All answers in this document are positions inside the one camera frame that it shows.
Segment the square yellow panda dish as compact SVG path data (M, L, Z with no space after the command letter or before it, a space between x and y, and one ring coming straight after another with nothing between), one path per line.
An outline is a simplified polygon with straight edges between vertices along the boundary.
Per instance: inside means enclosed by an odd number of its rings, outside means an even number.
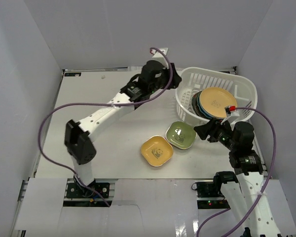
M169 161L174 153L172 145L162 136L152 136L140 148L142 156L153 167L160 167Z

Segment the dark red rimmed plate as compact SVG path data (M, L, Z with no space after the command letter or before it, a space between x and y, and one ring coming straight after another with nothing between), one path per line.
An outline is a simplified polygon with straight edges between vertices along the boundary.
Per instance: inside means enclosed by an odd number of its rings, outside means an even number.
M197 105L197 99L198 99L200 93L201 93L201 91L195 93L191 98L191 108L193 109L194 113L196 115L198 115L199 117L202 116L202 113L200 112L198 105Z

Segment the round blue plate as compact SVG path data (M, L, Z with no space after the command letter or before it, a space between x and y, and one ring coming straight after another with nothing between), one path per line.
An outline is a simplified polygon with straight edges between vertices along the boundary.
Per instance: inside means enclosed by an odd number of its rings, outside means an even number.
M204 114L205 117L207 117L208 119L211 119L211 118L217 118L217 119L222 119L221 117L217 117L217 116L213 116L212 114L208 113L206 110L203 109L201 103L200 103L200 94L202 93L202 91L199 91L198 92L198 98L197 98L197 105L198 105L198 108L200 110L200 112L202 112Z

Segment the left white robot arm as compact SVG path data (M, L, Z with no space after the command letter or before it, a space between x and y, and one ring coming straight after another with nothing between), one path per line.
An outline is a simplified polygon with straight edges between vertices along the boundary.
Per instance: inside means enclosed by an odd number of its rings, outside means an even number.
M98 136L122 116L136 110L157 90L176 89L181 81L174 63L165 67L158 61L149 60L141 72L131 77L107 106L77 122L67 122L64 144L72 156L74 178L79 182L77 191L83 197L89 197L94 193L95 179L91 160L97 153L93 143Z

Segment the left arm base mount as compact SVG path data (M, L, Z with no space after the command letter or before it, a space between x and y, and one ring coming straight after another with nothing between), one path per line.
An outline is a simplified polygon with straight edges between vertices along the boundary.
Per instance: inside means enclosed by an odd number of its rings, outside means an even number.
M106 200L108 205L97 193L81 187L75 182L70 182L66 186L63 207L110 207L112 203L110 183L94 182L91 188L97 191Z

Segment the square green panda dish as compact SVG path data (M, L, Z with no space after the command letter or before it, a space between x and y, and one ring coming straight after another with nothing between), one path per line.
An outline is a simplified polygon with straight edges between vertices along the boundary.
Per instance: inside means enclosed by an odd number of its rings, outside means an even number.
M173 122L166 131L165 138L173 146L186 150L189 149L197 134L193 127L182 121Z

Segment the round yellow plate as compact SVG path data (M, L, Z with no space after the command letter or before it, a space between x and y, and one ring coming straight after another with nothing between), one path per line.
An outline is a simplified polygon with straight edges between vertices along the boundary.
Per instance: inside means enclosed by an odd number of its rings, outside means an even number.
M235 97L220 87L209 87L199 95L199 103L203 111L215 118L226 117L225 107L237 107Z

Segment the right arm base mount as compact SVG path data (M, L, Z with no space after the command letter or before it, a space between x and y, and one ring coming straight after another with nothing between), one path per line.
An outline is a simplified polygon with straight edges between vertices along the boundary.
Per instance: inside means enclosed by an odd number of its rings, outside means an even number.
M216 191L212 181L194 182L191 185L191 189L196 191L197 207L199 210L229 208L227 200L221 193Z

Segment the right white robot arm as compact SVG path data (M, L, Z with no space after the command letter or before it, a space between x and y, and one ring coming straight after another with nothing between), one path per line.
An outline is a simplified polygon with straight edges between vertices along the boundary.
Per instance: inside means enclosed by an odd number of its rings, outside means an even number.
M229 150L229 162L234 170L220 171L213 177L213 192L225 197L238 222L229 234L243 228L244 237L281 236L264 194L267 180L261 159L253 149L253 126L239 121L232 127L228 121L212 119L194 127L194 131L201 140L219 142Z

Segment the teal scalloped plate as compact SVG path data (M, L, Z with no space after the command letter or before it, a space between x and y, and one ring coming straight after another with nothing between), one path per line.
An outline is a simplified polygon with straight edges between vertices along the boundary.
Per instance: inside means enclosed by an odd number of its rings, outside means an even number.
M197 103L197 106L198 106L200 112L201 112L206 118L211 119L212 117L211 117L210 115L208 115L208 114L202 109L202 107L201 107L200 100L199 100L201 92L202 92L202 91L199 91L199 92L196 94L196 103Z

